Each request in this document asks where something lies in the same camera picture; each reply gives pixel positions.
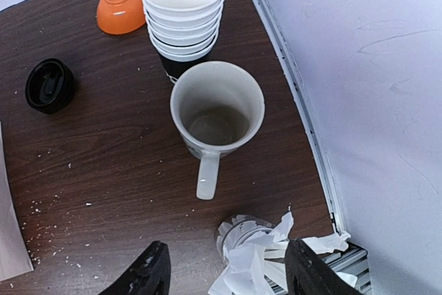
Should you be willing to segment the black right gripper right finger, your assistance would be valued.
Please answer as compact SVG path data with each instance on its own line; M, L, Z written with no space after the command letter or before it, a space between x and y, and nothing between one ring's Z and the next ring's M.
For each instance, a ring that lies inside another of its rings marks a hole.
M359 295L301 239L289 240L285 252L288 294Z

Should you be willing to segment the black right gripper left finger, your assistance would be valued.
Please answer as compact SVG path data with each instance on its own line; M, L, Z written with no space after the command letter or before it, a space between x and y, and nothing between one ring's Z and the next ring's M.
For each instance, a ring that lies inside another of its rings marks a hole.
M156 240L99 295L168 295L170 284L169 247L166 243Z

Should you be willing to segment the blue checkered paper bag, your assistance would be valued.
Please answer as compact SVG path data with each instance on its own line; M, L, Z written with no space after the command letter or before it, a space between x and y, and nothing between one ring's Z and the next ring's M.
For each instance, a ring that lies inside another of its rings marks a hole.
M1 137L1 281L34 270L15 213Z

